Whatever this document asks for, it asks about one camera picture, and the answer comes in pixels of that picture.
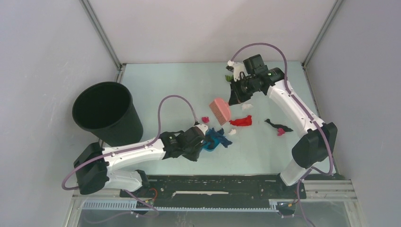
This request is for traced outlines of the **blue dustpan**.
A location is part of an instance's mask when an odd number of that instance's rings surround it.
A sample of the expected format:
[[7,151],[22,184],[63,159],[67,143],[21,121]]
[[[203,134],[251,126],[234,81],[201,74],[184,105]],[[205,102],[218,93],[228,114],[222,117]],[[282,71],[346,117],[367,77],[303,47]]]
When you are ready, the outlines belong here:
[[220,145],[220,141],[216,138],[206,138],[202,142],[202,149],[208,152],[212,152]]

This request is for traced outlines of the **pink hand brush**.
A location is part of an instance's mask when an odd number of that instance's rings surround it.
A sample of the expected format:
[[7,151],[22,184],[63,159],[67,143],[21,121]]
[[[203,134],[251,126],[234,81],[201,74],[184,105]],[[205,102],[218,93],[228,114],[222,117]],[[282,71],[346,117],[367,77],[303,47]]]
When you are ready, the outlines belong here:
[[228,103],[221,97],[215,98],[210,104],[209,108],[216,117],[220,125],[224,125],[231,119],[231,111]]

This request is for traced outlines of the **large dark blue scrap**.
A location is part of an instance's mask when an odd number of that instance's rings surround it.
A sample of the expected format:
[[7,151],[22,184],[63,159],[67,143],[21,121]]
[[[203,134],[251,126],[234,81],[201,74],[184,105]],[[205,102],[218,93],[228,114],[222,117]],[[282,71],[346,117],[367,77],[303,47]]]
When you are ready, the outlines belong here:
[[222,145],[224,148],[228,148],[228,146],[232,144],[232,141],[228,140],[224,134],[225,131],[223,128],[218,131],[216,131],[214,128],[211,128],[207,131],[205,138],[216,138],[220,141],[220,145]]

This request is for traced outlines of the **red paper scrap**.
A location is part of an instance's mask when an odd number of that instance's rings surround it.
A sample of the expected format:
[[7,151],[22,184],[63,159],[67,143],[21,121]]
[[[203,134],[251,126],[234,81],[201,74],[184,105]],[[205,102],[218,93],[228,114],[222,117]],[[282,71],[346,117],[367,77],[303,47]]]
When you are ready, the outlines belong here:
[[252,125],[252,116],[248,115],[245,118],[230,120],[229,123],[237,127],[247,127]]

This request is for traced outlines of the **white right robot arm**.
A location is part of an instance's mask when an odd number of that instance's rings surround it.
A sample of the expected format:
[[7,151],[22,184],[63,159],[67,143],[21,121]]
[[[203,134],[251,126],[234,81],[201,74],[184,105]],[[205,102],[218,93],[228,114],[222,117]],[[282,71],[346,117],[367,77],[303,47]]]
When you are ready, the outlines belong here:
[[244,103],[254,93],[262,92],[292,121],[299,141],[292,148],[292,160],[278,175],[275,192],[286,198],[294,191],[294,184],[315,168],[315,164],[329,160],[329,174],[334,169],[333,149],[338,129],[315,115],[296,94],[280,68],[269,69],[262,57],[254,55],[242,63],[228,61],[233,73],[230,80],[229,106]]

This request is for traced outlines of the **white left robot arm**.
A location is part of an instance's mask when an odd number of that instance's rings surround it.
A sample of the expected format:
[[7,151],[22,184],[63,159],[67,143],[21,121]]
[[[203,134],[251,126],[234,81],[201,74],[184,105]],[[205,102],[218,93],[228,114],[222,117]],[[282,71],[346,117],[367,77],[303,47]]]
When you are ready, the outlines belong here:
[[145,172],[124,168],[178,157],[196,162],[208,129],[205,124],[196,124],[187,131],[163,132],[158,139],[122,147],[102,148],[99,143],[92,143],[74,162],[79,192],[89,195],[105,188],[122,189],[144,197],[149,192]]

